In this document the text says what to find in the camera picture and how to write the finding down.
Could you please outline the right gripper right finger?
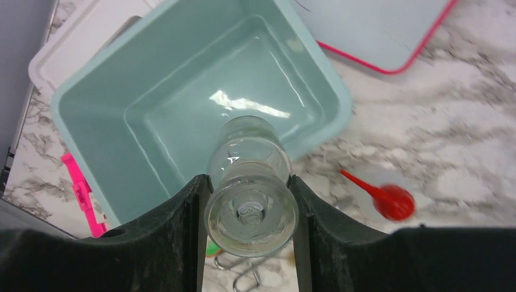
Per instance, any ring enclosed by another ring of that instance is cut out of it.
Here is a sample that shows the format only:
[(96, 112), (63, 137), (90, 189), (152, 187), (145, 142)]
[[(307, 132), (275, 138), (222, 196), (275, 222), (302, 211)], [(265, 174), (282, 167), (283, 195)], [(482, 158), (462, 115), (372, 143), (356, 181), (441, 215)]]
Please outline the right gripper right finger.
[(300, 291), (514, 291), (515, 229), (403, 228), (386, 234), (337, 210), (298, 176), (293, 237)]

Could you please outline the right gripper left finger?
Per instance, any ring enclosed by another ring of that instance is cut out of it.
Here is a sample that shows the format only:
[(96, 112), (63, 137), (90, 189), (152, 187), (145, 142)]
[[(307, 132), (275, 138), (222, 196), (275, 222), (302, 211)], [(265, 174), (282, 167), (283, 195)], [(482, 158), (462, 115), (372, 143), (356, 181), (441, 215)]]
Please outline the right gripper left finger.
[(1, 232), (2, 291), (201, 291), (208, 176), (99, 238)]

